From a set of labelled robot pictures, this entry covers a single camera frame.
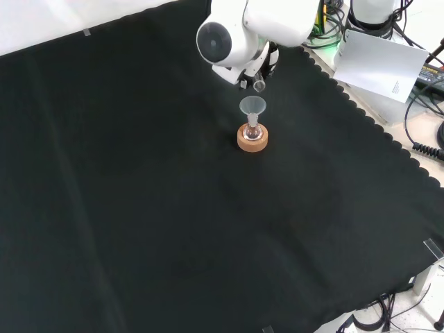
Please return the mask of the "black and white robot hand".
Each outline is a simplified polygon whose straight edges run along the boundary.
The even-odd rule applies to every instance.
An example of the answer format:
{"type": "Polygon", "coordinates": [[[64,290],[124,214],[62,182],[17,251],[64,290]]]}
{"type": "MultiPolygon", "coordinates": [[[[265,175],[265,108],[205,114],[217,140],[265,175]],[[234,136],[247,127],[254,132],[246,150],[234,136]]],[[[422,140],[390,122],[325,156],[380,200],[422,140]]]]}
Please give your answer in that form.
{"type": "Polygon", "coordinates": [[[267,42],[259,55],[245,65],[238,67],[220,67],[213,65],[212,70],[226,82],[239,89],[253,89],[257,93],[266,88],[266,79],[275,71],[279,59],[276,43],[267,42]]]}

